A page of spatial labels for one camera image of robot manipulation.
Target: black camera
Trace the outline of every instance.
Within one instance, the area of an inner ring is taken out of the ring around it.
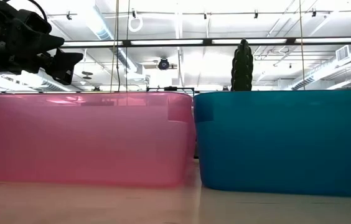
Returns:
[[[157,67],[160,70],[167,70],[170,67],[170,63],[167,58],[162,58]]]

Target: pipe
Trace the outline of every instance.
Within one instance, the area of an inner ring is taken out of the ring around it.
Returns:
[[[90,28],[91,31],[100,39],[100,40],[114,40],[112,32],[109,30],[107,23],[105,22],[102,13],[100,12],[97,5],[93,7],[87,7],[83,10],[80,10],[81,14],[85,18],[85,22]],[[122,49],[113,49],[109,48],[114,55],[118,56],[118,60],[122,63],[123,66],[127,67],[129,72],[134,73],[143,73],[143,66],[133,62],[130,58],[127,57],[125,52]]]
[[[210,16],[207,19],[207,23],[206,23],[206,38],[210,37],[210,28],[212,26],[212,13],[210,12]],[[205,60],[205,56],[206,56],[206,51],[207,51],[207,46],[205,46],[203,48],[203,54],[202,54],[202,61]],[[202,75],[202,68],[200,68],[199,70],[199,75],[198,75],[198,81],[196,83],[196,87],[199,87],[199,83],[200,83],[200,76]]]
[[[303,48],[303,33],[302,33],[302,15],[301,15],[301,0],[299,0],[299,15],[300,15],[300,36],[301,36],[301,63],[302,63],[302,78],[306,79],[306,71],[304,70],[304,48]]]
[[[286,15],[286,13],[289,11],[290,7],[292,7],[292,5],[294,4],[296,0],[292,0],[292,2],[290,3],[290,5],[285,9],[285,11],[283,12],[283,14],[281,15],[281,17],[275,22],[275,25],[271,28],[271,30],[268,32],[266,37],[269,37],[275,30],[276,26],[278,26],[279,22],[281,22],[281,19],[283,18],[284,15]],[[259,46],[255,52],[253,53],[253,56],[255,56],[255,54],[259,51],[259,49],[261,48],[261,46]]]
[[[307,13],[311,10],[311,8],[314,7],[314,5],[315,5],[318,1],[319,1],[319,0],[315,0],[315,1],[311,4],[311,6],[307,9],[307,11],[306,11],[304,14],[307,14]],[[290,12],[290,13],[292,13],[292,14],[297,14],[298,12],[299,12],[299,9],[295,10],[294,12]],[[283,30],[283,28],[284,28],[291,20],[292,20],[292,18],[289,18],[289,19],[285,22],[285,24],[281,27],[281,29],[278,30],[278,32],[275,34],[275,37],[277,37],[277,36],[279,35],[279,33]],[[293,28],[300,22],[300,20],[301,20],[301,16],[300,16],[299,19],[293,24],[293,26],[290,27],[290,29],[286,32],[286,34],[284,35],[284,37],[286,37],[286,36],[293,30]],[[265,50],[266,50],[267,48],[268,48],[268,46],[266,46],[266,47],[264,48],[263,52],[262,52],[258,57],[261,57],[261,55],[265,52]]]
[[[331,20],[331,18],[332,18],[332,16],[329,16],[329,17],[327,17],[326,19],[324,19],[318,26],[317,26],[317,28],[315,29],[315,30],[313,30],[309,35],[308,35],[308,37],[311,37],[311,36],[313,36],[320,28],[322,28],[325,24],[327,24],[330,20]],[[293,25],[293,27],[299,22],[301,20],[301,17],[299,18],[299,20]],[[279,59],[279,61],[277,61],[275,64],[274,64],[274,66],[277,66],[279,63],[281,63],[283,60],[285,60],[285,58],[287,58],[288,56],[290,56],[290,54],[292,53],[292,52],[294,52],[294,50],[296,50],[297,48],[298,48],[299,46],[295,46],[295,47],[292,47],[291,49],[290,49],[290,51],[288,52],[288,53],[286,53],[285,55],[283,55],[283,57],[281,58],[281,59]]]
[[[343,10],[340,11],[341,13],[349,13],[351,10]],[[119,17],[127,17],[128,14],[131,14],[132,12],[119,12]],[[318,14],[330,14],[332,11],[330,10],[319,10],[317,11],[317,16]],[[140,15],[144,14],[160,14],[160,15],[173,15],[173,12],[138,12]],[[184,15],[186,16],[193,16],[193,15],[204,15],[204,12],[183,12]],[[213,12],[212,13],[214,16],[218,15],[254,15],[255,12]],[[284,12],[260,12],[261,15],[282,15]],[[287,12],[286,14],[295,14],[295,12]],[[48,20],[61,20],[61,19],[67,19],[66,18],[67,13],[58,13],[58,14],[47,14]],[[77,13],[71,13],[70,14],[72,17],[73,16],[79,16]],[[115,18],[115,13],[113,12],[102,12],[102,15],[104,15],[104,18]]]
[[[329,76],[339,70],[351,65],[351,54],[348,58],[345,58],[341,61],[337,61],[337,57],[318,65],[316,68],[313,68],[307,75],[306,78],[298,78],[290,87],[285,88],[284,90],[298,90],[305,85],[316,82],[321,78]]]
[[[175,29],[175,38],[182,39],[182,12],[180,11],[180,5],[177,3],[177,7],[174,13],[174,29]],[[182,71],[181,66],[184,64],[184,51],[182,47],[177,47],[177,57],[178,57],[178,77],[182,87],[185,86],[185,73]]]

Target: green cactus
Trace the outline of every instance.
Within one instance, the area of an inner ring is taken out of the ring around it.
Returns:
[[[231,91],[251,91],[253,80],[253,55],[247,40],[243,39],[232,60]]]

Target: ceiling light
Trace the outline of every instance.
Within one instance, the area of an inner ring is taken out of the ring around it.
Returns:
[[[31,93],[39,93],[38,91],[5,91],[6,93],[10,93],[10,94],[31,94]]]
[[[240,44],[241,39],[212,40],[213,44]],[[287,39],[247,39],[249,44],[284,44]]]
[[[296,39],[296,43],[301,43],[302,39]],[[341,42],[351,42],[351,37],[341,37],[341,38],[304,38],[302,40],[304,43],[341,43]]]
[[[71,41],[65,42],[62,47],[74,47],[74,48],[84,48],[84,47],[113,47],[113,44],[123,45],[122,41]]]
[[[132,45],[192,45],[202,44],[203,40],[135,40]]]
[[[66,92],[62,92],[62,91],[45,91],[44,93],[76,93],[75,91],[66,91]]]

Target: air duct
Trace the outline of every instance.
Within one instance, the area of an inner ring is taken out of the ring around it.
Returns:
[[[298,90],[305,85],[311,84],[320,80],[321,78],[327,77],[335,72],[344,69],[345,67],[351,66],[351,46],[349,48],[348,57],[339,60],[338,57],[327,60],[326,62],[313,68],[310,72],[306,74],[306,77],[300,77],[295,79],[293,84],[284,90]]]
[[[86,25],[100,40],[114,40],[115,37],[108,28],[102,13],[97,5],[85,6],[79,9],[79,15],[83,16]],[[127,67],[128,72],[134,72],[143,74],[143,66],[141,64],[133,62],[130,58],[127,58],[125,52],[121,49],[110,48],[114,55],[117,55],[122,65]]]
[[[36,90],[43,90],[43,91],[70,91],[70,89],[64,89],[62,86],[59,87],[58,85],[55,85],[53,82],[50,82],[48,80],[44,80],[42,83],[41,88],[35,88]]]

